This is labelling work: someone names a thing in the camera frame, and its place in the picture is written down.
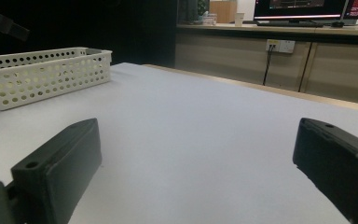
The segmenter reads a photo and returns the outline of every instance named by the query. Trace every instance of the black wall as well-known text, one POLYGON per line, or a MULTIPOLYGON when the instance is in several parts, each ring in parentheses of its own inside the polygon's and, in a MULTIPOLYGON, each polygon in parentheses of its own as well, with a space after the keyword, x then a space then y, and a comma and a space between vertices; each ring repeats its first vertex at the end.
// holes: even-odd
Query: black wall
POLYGON ((173 67, 176 0, 2 1, 0 13, 31 30, 26 42, 0 33, 0 54, 88 47, 113 63, 173 67))

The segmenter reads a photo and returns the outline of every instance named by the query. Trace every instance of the plastic basket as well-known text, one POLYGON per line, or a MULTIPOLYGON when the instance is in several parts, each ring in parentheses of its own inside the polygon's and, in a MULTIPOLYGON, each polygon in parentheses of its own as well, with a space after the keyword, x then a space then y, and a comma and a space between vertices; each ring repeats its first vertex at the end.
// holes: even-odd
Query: plastic basket
POLYGON ((69 48, 0 55, 0 110, 108 82, 111 53, 69 48))

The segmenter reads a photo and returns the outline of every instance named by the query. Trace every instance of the keyboard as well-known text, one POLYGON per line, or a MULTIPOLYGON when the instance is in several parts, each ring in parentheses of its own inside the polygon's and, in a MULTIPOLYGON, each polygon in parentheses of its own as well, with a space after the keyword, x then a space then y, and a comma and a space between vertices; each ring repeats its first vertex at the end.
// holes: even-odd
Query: keyboard
POLYGON ((322 23, 313 23, 313 22, 300 22, 300 23, 293 23, 293 22, 263 22, 258 23, 257 26, 274 26, 274 27, 324 27, 322 23))

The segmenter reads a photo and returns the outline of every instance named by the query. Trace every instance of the desk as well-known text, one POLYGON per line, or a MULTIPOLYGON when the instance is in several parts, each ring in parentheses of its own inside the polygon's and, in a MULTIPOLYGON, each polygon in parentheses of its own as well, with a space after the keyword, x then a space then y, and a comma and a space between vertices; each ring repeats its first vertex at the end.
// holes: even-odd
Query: desk
POLYGON ((175 68, 261 85, 267 39, 296 41, 272 53, 267 86, 358 103, 358 26, 178 25, 175 68))
POLYGON ((349 223, 292 155, 300 118, 358 136, 356 104, 128 63, 111 75, 0 112, 0 180, 66 126, 97 118, 103 165, 70 223, 349 223))

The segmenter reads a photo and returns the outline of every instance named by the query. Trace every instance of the white cup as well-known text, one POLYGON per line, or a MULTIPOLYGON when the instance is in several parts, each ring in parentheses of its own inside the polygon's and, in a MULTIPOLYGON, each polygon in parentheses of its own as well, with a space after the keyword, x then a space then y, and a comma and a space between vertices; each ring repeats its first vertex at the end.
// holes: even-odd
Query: white cup
POLYGON ((235 26, 241 27, 243 22, 243 17, 245 13, 236 13, 235 14, 235 26))

